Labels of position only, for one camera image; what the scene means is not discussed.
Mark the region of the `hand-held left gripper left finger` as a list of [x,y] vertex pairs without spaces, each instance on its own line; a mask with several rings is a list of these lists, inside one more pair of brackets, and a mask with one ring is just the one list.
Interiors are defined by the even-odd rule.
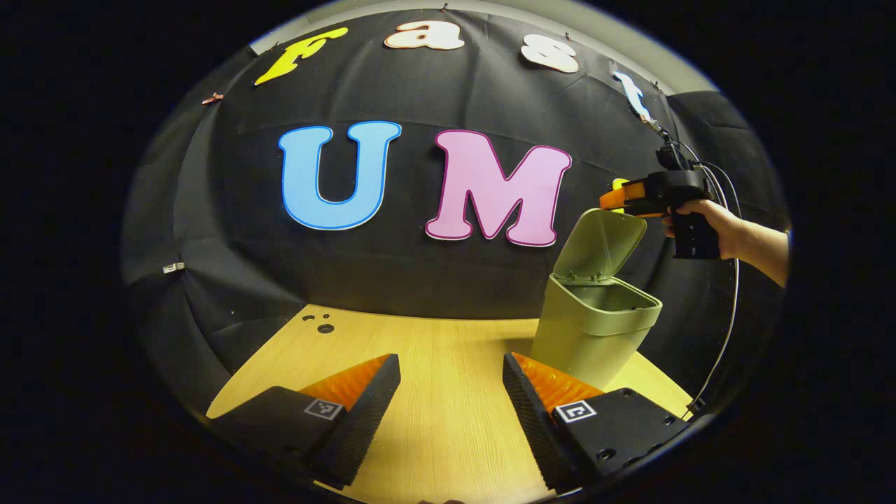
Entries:
[[211,424],[279,471],[342,490],[354,482],[400,378],[399,356],[388,353],[297,391],[269,387]]

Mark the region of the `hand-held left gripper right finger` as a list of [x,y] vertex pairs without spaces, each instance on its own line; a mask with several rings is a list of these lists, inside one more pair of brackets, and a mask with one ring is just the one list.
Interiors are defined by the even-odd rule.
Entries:
[[689,426],[631,387],[602,392],[517,352],[503,357],[503,385],[544,483],[558,494],[608,479]]

